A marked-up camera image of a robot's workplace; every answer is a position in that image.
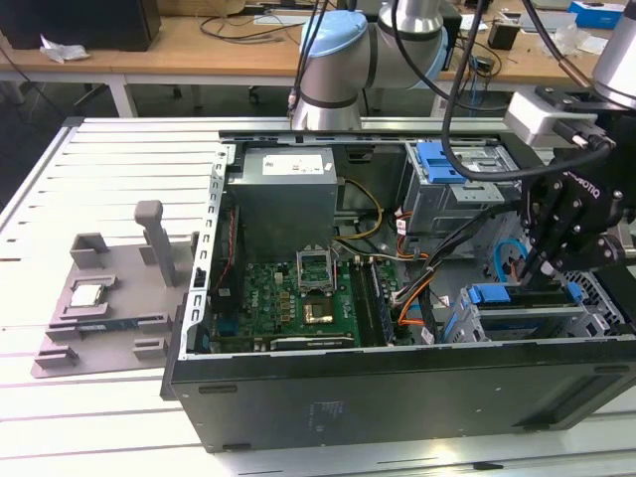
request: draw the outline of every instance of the yellow wire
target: yellow wire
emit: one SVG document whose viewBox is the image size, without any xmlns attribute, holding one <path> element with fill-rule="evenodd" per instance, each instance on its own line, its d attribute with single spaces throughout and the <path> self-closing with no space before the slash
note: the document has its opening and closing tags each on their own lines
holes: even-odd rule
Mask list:
<svg viewBox="0 0 636 477">
<path fill-rule="evenodd" d="M 374 234 L 376 232 L 377 229 L 380 228 L 380 226 L 382 225 L 382 207 L 380 207 L 380 203 L 376 200 L 376 198 L 373 196 L 373 194 L 371 192 L 369 192 L 367 189 L 365 189 L 362 184 L 360 184 L 357 181 L 354 181 L 353 179 L 345 179 L 345 184 L 346 183 L 351 183 L 354 186 L 360 188 L 360 190 L 362 192 L 365 193 L 365 195 L 371 199 L 374 203 L 374 205 L 376 206 L 376 209 L 378 210 L 378 219 L 376 220 L 376 224 L 373 226 L 372 229 L 370 229 L 369 231 L 366 232 L 361 232 L 359 234 L 354 234 L 352 236 L 335 236 L 334 239 L 338 239 L 338 240 L 354 240 L 354 239 L 363 239 L 364 237 L 370 236 L 371 234 Z"/>
</svg>

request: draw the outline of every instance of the workbench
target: workbench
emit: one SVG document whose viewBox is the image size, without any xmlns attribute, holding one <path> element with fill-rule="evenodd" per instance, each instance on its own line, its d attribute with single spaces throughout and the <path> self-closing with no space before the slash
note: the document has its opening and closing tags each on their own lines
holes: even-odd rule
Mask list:
<svg viewBox="0 0 636 477">
<path fill-rule="evenodd" d="M 457 121 L 460 127 L 470 122 Z M 363 124 L 391 131 L 441 127 L 432 118 Z M 498 119 L 470 124 L 476 132 L 501 127 Z M 636 470 L 636 391 L 568 431 L 211 455 L 179 402 L 159 397 L 162 369 L 33 379 L 33 355 L 71 268 L 74 235 L 100 232 L 108 245 L 144 243 L 134 207 L 158 199 L 171 240 L 187 240 L 207 198 L 215 131 L 250 126 L 285 130 L 288 124 L 283 118 L 87 119 L 60 130 L 0 215 L 0 475 L 143 469 L 155 477 L 414 476 L 477 473 L 476 462 L 503 465 L 488 473 L 496 477 Z"/>
<path fill-rule="evenodd" d="M 502 8 L 523 11 L 520 0 L 495 0 L 486 21 Z M 249 17 L 233 18 L 233 23 L 243 23 Z M 114 99 L 121 117 L 137 115 L 130 95 L 131 84 L 230 84 L 291 86 L 298 64 L 300 27 L 288 29 L 291 38 L 284 32 L 275 34 L 281 41 L 262 45 L 237 45 L 223 42 L 202 34 L 201 20 L 194 17 L 163 17 L 159 35 L 147 52 L 90 51 L 91 57 L 63 65 L 49 60 L 39 51 L 12 50 L 6 40 L 3 48 L 13 62 L 32 81 L 105 83 Z M 246 35 L 269 30 L 275 25 L 253 25 L 235 27 L 226 25 L 224 35 Z M 215 22 L 209 25 L 215 31 Z M 608 31 L 594 31 L 595 35 L 607 37 Z M 488 32 L 480 33 L 477 41 L 486 44 Z M 490 91 L 514 91 L 534 87 L 537 84 L 570 84 L 569 78 L 558 67 L 557 62 L 542 51 L 539 36 L 517 36 L 510 52 L 498 51 L 503 65 L 500 73 L 489 85 Z M 484 52 L 475 47 L 478 55 Z M 455 66 L 460 51 L 448 72 L 442 72 L 437 80 L 439 86 L 450 90 L 455 76 Z M 598 56 L 581 52 L 573 62 L 588 76 L 596 65 Z M 0 57 L 0 80 L 18 81 L 23 78 L 11 65 Z M 443 113 L 443 103 L 437 101 L 433 114 Z"/>
</svg>

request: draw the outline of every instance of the desk leg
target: desk leg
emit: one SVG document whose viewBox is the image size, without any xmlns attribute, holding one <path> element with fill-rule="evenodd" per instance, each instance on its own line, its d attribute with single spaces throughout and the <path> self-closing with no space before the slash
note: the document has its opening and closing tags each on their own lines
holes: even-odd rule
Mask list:
<svg viewBox="0 0 636 477">
<path fill-rule="evenodd" d="M 24 96 L 20 91 L 19 84 L 14 81 L 1 81 L 0 89 L 14 104 L 23 104 Z"/>
<path fill-rule="evenodd" d="M 438 84 L 438 86 L 446 94 L 449 94 L 452 88 L 452 82 L 446 81 L 442 84 Z M 448 102 L 446 99 L 436 94 L 433 100 L 433 108 L 430 110 L 430 117 L 444 117 L 446 102 Z"/>
<path fill-rule="evenodd" d="M 119 117 L 137 117 L 137 107 L 130 93 L 130 86 L 124 82 L 123 78 L 112 80 L 108 87 Z"/>
</svg>

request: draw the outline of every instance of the motherboard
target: motherboard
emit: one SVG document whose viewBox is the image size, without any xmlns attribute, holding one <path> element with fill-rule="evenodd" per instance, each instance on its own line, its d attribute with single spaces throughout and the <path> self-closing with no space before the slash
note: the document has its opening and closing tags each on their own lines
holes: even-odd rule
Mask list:
<svg viewBox="0 0 636 477">
<path fill-rule="evenodd" d="M 360 308 L 358 295 L 362 291 L 357 292 L 356 276 L 352 277 L 360 269 L 352 260 L 333 261 L 331 273 L 321 261 L 302 266 L 296 262 L 248 263 L 238 316 L 220 317 L 217 322 L 221 350 L 237 353 L 363 346 L 367 325 L 361 320 L 369 318 L 367 310 Z M 374 263 L 373 270 L 378 298 L 386 310 L 386 322 L 379 327 L 392 328 L 387 304 L 391 292 L 398 288 L 396 271 L 388 261 Z M 303 285 L 330 279 L 333 285 L 326 290 Z"/>
</svg>

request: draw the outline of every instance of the wooden desk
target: wooden desk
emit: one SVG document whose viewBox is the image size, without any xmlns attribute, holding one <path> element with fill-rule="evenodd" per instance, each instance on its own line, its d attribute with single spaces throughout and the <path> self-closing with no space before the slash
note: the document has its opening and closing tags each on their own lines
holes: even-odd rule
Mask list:
<svg viewBox="0 0 636 477">
<path fill-rule="evenodd" d="M 520 0 L 495 0 L 486 20 L 502 8 L 521 11 Z M 235 24 L 250 17 L 232 18 Z M 217 31 L 220 21 L 209 24 Z M 246 35 L 271 29 L 271 25 L 235 27 L 226 25 L 224 35 Z M 198 20 L 193 17 L 164 17 L 155 42 L 147 52 L 91 51 L 91 58 L 79 62 L 57 64 L 38 51 L 13 51 L 5 43 L 5 50 L 13 61 L 35 81 L 103 82 L 108 84 L 120 116 L 135 116 L 134 102 L 128 89 L 133 83 L 163 84 L 240 84 L 288 86 L 293 83 L 298 62 L 300 27 L 277 32 L 279 41 L 260 45 L 238 45 L 202 34 Z M 609 36 L 611 32 L 595 31 L 595 35 Z M 478 41 L 486 44 L 488 32 L 478 35 Z M 480 55 L 488 55 L 475 47 Z M 536 84 L 569 84 L 570 80 L 557 62 L 543 52 L 539 36 L 517 36 L 510 52 L 498 52 L 502 69 L 490 83 L 489 90 L 516 90 Z M 573 62 L 587 75 L 598 56 L 581 52 Z M 440 87 L 449 90 L 455 71 L 442 72 L 438 78 Z M 4 58 L 0 58 L 0 80 L 20 80 Z"/>
</svg>

